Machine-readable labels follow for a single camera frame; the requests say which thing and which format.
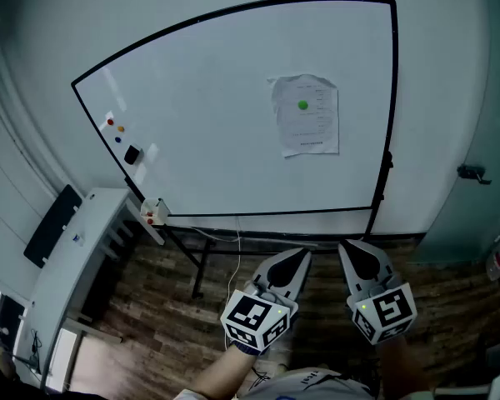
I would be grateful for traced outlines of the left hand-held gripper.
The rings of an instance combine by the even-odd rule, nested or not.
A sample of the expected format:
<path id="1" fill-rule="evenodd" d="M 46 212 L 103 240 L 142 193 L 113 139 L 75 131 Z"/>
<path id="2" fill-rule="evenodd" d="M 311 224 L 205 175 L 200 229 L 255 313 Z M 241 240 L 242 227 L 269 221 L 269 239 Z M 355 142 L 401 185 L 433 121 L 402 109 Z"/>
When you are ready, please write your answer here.
<path id="1" fill-rule="evenodd" d="M 305 247 L 265 259 L 253 278 L 228 300 L 221 323 L 228 340 L 250 355 L 265 353 L 287 333 L 308 280 L 312 253 Z"/>

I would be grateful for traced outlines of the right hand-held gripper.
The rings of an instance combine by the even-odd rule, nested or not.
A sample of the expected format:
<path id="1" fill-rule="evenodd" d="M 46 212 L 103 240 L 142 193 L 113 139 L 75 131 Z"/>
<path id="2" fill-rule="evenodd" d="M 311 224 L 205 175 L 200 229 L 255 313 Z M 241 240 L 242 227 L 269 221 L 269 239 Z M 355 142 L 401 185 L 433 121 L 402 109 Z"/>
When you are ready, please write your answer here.
<path id="1" fill-rule="evenodd" d="M 346 296 L 368 295 L 394 275 L 393 265 L 381 248 L 361 240 L 337 245 Z M 352 305 L 352 322 L 371 345 L 384 343 L 411 328 L 418 311 L 408 282 Z"/>

